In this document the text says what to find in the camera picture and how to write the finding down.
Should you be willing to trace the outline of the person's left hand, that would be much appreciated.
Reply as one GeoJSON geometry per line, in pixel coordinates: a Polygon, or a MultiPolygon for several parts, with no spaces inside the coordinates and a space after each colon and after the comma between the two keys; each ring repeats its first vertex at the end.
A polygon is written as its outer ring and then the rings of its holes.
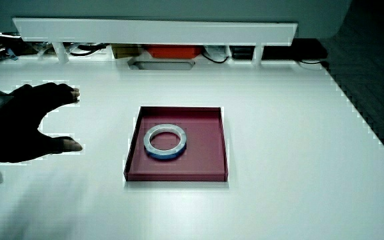
{"type": "Polygon", "coordinates": [[[71,137],[50,137],[39,125],[50,111],[76,103],[78,88],[64,83],[29,84],[12,91],[12,99],[0,110],[0,162],[20,163],[48,154],[81,151],[71,137]]]}

